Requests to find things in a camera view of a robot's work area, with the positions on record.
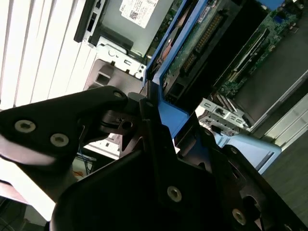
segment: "silver screw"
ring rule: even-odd
[[[178,188],[174,186],[169,186],[167,189],[168,196],[174,202],[180,202],[182,200],[182,194]]]
[[[246,224],[246,218],[240,210],[235,208],[234,210],[232,210],[232,214],[233,214],[234,219],[236,219],[236,221],[239,222],[241,225]]]
[[[205,129],[205,133],[206,133],[206,135],[208,135],[208,136],[211,136],[211,135],[212,135],[212,133],[211,133],[209,130],[207,130],[207,129]]]
[[[122,98],[122,95],[121,95],[119,92],[117,92],[117,91],[114,92],[114,95],[115,95],[116,97]]]
[[[287,231],[292,231],[292,229],[290,228],[290,226],[288,226],[287,224],[284,224],[285,230]]]
[[[149,105],[150,107],[153,107],[153,104],[150,102],[146,102],[147,105]]]
[[[237,154],[237,150],[235,148],[231,148],[231,151],[234,153],[234,154]]]
[[[56,133],[50,137],[50,142],[56,147],[64,147],[67,146],[69,138],[64,134]]]
[[[19,120],[15,123],[15,129],[22,133],[30,133],[36,128],[35,124],[30,120]]]

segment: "white label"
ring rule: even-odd
[[[145,28],[159,0],[123,0],[122,16]]]
[[[210,7],[210,6],[207,6],[205,9],[204,9],[204,11],[203,11],[203,13],[200,15],[200,18],[199,18],[199,20],[198,20],[198,23],[202,23],[202,21],[204,20],[204,18],[207,16],[207,14],[210,12],[210,9],[211,9],[212,7]]]

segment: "green circuit board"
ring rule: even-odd
[[[170,65],[167,73],[164,76],[164,81],[167,81],[168,77],[178,73],[179,70],[188,72],[197,56],[193,51],[201,52],[207,41],[210,39],[212,33],[215,31],[223,16],[219,14],[219,11],[223,9],[225,1],[218,1],[217,4],[207,5],[201,14],[198,22],[192,29],[192,32],[187,37],[181,50],[175,57],[174,61]]]
[[[182,4],[183,0],[174,0],[169,11],[167,12],[166,16],[163,19],[163,22],[160,25],[160,28],[158,29],[149,49],[146,54],[146,56],[151,57],[154,52],[156,51],[160,41],[163,39],[165,33],[167,32],[174,16],[178,12],[178,9],[180,5]]]
[[[290,28],[293,27],[293,24],[298,21],[297,16],[294,14],[284,13],[286,17],[281,19],[277,16],[278,13],[279,10],[269,12],[255,33],[223,73],[223,78],[226,81],[219,88],[219,93],[233,98],[253,72],[275,50],[279,42],[290,31]]]

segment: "hard drive label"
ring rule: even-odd
[[[159,0],[123,0],[120,11],[122,16],[146,28]]]

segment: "barcode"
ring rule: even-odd
[[[136,20],[138,17],[138,13],[135,11],[131,11],[129,17],[133,20]]]

